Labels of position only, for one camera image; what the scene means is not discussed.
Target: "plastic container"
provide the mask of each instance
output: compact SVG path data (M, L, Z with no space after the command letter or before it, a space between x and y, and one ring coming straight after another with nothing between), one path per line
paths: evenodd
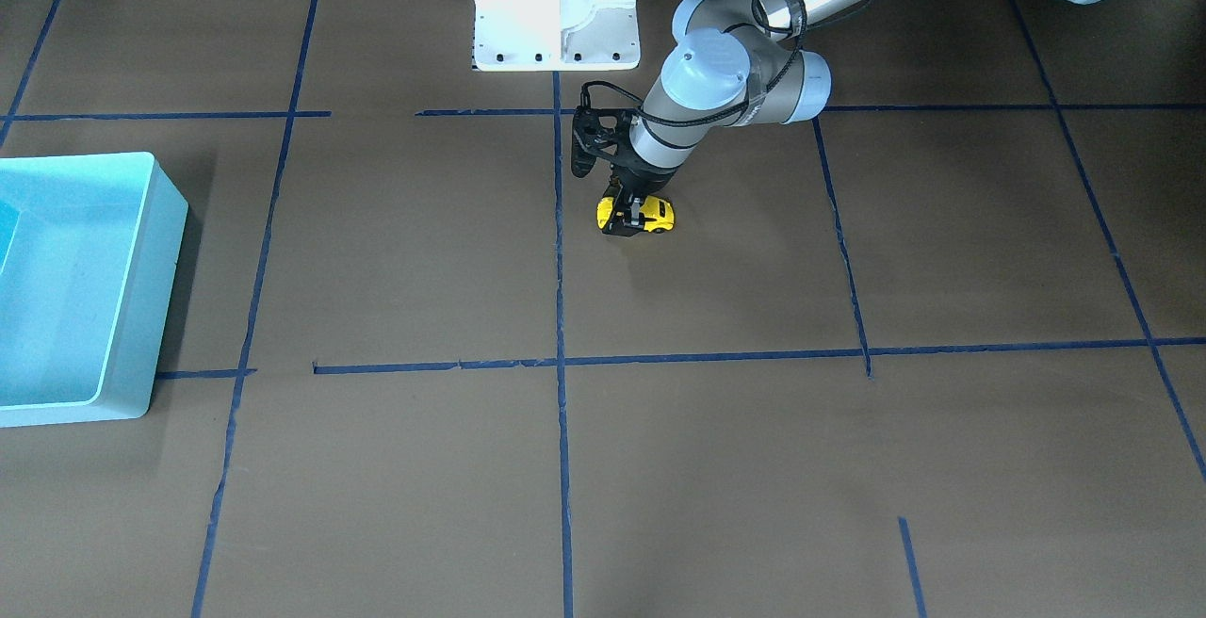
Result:
M146 413L187 212L148 153L0 159L0 427Z

